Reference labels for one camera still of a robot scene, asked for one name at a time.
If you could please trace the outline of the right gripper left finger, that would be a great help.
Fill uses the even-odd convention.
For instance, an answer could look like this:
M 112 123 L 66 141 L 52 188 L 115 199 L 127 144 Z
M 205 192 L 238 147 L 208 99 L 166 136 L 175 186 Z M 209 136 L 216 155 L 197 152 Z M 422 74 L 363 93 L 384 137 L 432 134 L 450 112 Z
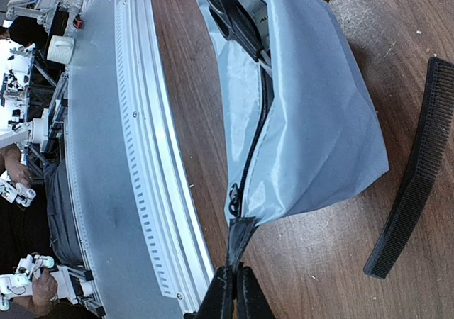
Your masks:
M 222 266 L 216 270 L 198 311 L 184 314 L 184 319 L 190 318 L 233 318 L 233 270 L 231 266 Z

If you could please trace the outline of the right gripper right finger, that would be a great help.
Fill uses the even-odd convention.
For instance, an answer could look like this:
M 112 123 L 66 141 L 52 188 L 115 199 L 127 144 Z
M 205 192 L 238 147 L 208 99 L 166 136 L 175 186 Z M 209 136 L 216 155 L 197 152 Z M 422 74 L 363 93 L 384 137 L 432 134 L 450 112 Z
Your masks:
M 240 265 L 236 277 L 237 315 L 243 319 L 275 319 L 275 315 L 250 267 Z

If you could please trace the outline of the grey zipper pouch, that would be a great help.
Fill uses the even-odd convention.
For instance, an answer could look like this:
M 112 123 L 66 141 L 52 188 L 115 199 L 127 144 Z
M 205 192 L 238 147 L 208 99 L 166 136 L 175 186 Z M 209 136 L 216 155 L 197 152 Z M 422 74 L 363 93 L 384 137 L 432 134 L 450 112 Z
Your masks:
M 196 0 L 218 65 L 228 193 L 226 262 L 237 267 L 262 224 L 360 194 L 389 168 L 362 74 L 323 0 L 238 0 L 254 20 L 272 77 L 226 40 Z

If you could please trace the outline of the black comb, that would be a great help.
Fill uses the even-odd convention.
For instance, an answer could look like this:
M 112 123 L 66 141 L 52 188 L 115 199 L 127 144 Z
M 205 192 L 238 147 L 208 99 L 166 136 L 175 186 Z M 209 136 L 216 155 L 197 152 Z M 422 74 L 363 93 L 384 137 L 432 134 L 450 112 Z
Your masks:
M 386 279 L 423 213 L 443 162 L 453 122 L 453 63 L 428 60 L 418 126 L 405 173 L 387 221 L 363 268 Z

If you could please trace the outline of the large black-handled scissors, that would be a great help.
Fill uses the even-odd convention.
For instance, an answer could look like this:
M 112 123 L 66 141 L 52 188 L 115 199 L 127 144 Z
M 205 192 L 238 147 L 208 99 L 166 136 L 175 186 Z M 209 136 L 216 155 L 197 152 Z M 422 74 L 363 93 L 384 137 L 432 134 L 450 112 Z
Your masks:
M 272 77 L 271 60 L 249 13 L 238 0 L 207 0 L 209 12 L 222 36 L 236 41 Z

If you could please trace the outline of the person in background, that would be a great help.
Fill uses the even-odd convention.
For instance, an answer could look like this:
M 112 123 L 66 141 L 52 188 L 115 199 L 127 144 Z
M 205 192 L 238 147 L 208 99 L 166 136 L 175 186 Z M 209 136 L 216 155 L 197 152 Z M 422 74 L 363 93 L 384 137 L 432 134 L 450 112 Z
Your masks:
M 48 33 L 35 18 L 19 16 L 8 27 L 1 26 L 1 40 L 12 40 L 28 47 L 43 49 Z M 1 148 L 1 175 L 7 171 L 11 181 L 27 188 L 32 173 L 22 164 L 16 143 Z M 58 259 L 63 264 L 82 263 L 67 180 L 65 162 L 45 170 L 45 184 L 37 185 L 38 195 L 29 208 L 21 210 L 1 197 L 1 274 L 13 271 L 13 265 L 30 253 Z M 47 269 L 32 280 L 32 296 L 14 298 L 13 302 L 38 317 L 49 315 L 57 302 L 57 282 Z

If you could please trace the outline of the white mug in background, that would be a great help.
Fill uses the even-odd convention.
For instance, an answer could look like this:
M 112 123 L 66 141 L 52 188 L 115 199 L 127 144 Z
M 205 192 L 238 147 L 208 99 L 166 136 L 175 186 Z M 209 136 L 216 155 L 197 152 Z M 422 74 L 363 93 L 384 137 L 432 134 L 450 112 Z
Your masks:
M 46 59 L 63 65 L 68 65 L 72 59 L 75 40 L 72 37 L 54 35 L 50 39 Z

